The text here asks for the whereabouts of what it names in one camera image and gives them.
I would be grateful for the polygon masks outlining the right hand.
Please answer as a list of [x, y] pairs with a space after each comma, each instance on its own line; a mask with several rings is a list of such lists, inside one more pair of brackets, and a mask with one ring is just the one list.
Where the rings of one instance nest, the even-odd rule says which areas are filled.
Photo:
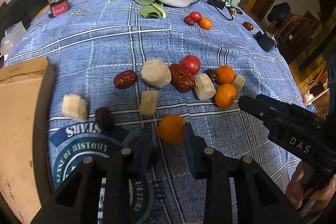
[[301, 184], [304, 177], [303, 166], [304, 162], [300, 161], [287, 186], [285, 195], [296, 209], [301, 207], [305, 198], [309, 198], [310, 201], [315, 201], [311, 212], [322, 211], [335, 194], [335, 176], [330, 180], [329, 185], [321, 190], [304, 190]]

